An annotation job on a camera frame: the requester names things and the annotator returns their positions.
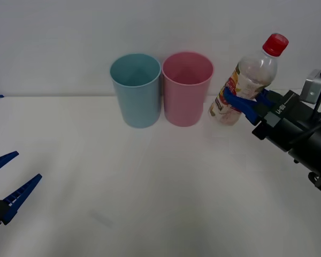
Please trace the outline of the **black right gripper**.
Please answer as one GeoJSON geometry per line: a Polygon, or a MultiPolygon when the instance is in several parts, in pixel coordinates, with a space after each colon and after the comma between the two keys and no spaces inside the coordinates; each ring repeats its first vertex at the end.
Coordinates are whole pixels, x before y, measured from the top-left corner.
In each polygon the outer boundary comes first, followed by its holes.
{"type": "Polygon", "coordinates": [[[263,89],[254,101],[238,97],[226,88],[224,98],[253,125],[257,125],[253,135],[260,140],[269,140],[281,150],[292,149],[292,140],[321,120],[321,112],[314,111],[291,90],[281,95],[263,89]]]}

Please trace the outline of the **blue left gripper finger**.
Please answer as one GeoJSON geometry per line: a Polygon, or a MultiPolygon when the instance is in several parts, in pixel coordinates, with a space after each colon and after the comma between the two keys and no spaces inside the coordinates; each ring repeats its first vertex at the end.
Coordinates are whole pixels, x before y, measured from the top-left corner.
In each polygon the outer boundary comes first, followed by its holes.
{"type": "Polygon", "coordinates": [[[3,200],[0,200],[0,225],[7,225],[17,214],[18,209],[32,193],[39,181],[42,179],[41,174],[37,174],[22,187],[18,188],[3,200]]]}
{"type": "Polygon", "coordinates": [[[0,169],[5,166],[7,163],[9,163],[12,159],[17,157],[19,153],[17,151],[5,154],[0,157],[0,169]]]}

